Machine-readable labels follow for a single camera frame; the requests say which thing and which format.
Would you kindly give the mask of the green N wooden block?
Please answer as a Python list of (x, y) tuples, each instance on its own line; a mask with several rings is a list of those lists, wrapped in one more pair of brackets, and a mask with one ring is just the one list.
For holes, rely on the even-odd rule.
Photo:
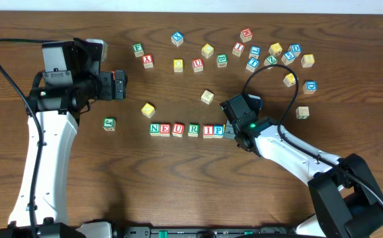
[(149, 126), (149, 134), (151, 136), (160, 136), (160, 124), (150, 124)]

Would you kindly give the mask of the red E wooden block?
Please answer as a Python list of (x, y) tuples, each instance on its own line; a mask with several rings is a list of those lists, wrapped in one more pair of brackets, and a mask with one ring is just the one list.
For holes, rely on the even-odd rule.
[(169, 137), (171, 135), (171, 125), (170, 124), (160, 124), (159, 133), (162, 137)]

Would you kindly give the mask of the green R wooden block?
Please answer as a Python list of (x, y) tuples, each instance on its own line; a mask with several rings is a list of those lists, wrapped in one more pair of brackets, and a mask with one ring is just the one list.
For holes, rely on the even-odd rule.
[(198, 124), (189, 124), (188, 128), (188, 137), (198, 137), (199, 135), (199, 125)]

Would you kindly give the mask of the blue P wooden block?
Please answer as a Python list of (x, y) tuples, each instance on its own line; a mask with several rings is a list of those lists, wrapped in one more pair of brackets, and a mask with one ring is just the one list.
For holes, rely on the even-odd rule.
[(224, 130), (224, 125), (214, 125), (214, 138), (223, 138)]

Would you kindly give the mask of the green J wooden block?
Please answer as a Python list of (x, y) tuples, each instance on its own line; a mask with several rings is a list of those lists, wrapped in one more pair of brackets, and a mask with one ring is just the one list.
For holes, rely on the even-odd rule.
[(115, 131), (116, 120), (114, 118), (105, 118), (103, 120), (103, 129), (106, 131)]

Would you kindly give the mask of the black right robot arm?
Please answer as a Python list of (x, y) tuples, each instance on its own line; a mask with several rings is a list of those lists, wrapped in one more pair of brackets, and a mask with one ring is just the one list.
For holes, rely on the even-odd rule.
[(326, 153), (254, 112), (229, 115), (240, 148), (271, 160), (307, 185), (315, 214), (298, 225), (305, 237), (369, 237), (383, 227), (383, 193), (366, 161)]

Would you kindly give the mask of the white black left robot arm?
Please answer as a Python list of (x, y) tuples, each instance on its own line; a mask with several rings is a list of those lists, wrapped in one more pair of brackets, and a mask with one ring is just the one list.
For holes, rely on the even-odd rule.
[(38, 73), (28, 98), (32, 110), (21, 189), (0, 237), (119, 237), (107, 219), (69, 226), (66, 187), (81, 109), (91, 99), (124, 99), (127, 82), (123, 70), (76, 76), (70, 71)]

